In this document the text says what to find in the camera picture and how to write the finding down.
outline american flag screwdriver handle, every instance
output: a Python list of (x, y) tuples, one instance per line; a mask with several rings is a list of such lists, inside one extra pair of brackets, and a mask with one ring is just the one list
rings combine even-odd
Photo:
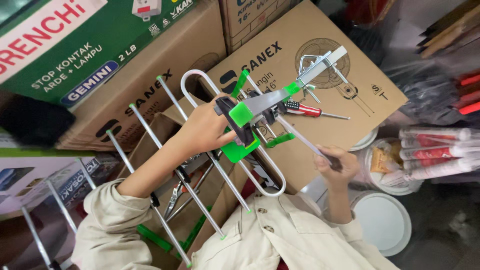
[(293, 113), (293, 114), (303, 114), (303, 115), (313, 116), (313, 117), (320, 117), (324, 115), (324, 116), (350, 120), (350, 117), (331, 114), (331, 113), (325, 113), (320, 108), (306, 106), (301, 104), (300, 102), (296, 102), (292, 100), (288, 100), (287, 102), (285, 102), (285, 107), (287, 108), (287, 112)]

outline paint bucket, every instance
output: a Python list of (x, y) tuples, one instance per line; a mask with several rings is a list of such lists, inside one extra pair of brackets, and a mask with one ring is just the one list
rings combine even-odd
[(353, 177), (353, 184), (360, 184), (367, 187), (368, 189), (373, 189), (377, 191), (383, 191), (390, 195), (401, 196), (407, 195), (414, 191), (417, 191), (420, 187), (422, 181), (412, 181), (411, 185), (407, 187), (394, 187), (394, 186), (385, 186), (380, 183), (380, 180), (385, 175), (382, 172), (370, 172), (370, 167), (372, 166), (372, 147), (379, 147), (384, 142), (393, 143), (399, 141), (396, 138), (385, 138), (375, 140), (369, 147), (364, 148), (359, 151), (352, 152), (357, 156), (357, 160), (360, 163), (360, 171)]
[(369, 146), (377, 137), (378, 133), (378, 127), (374, 128), (372, 131), (370, 131), (363, 139), (361, 139), (359, 142), (357, 142), (352, 148), (350, 148), (348, 151), (358, 151), (361, 149), (364, 149), (365, 147)]
[(363, 231), (363, 240), (387, 257), (402, 251), (410, 241), (412, 223), (395, 198), (376, 191), (349, 190), (350, 207)]

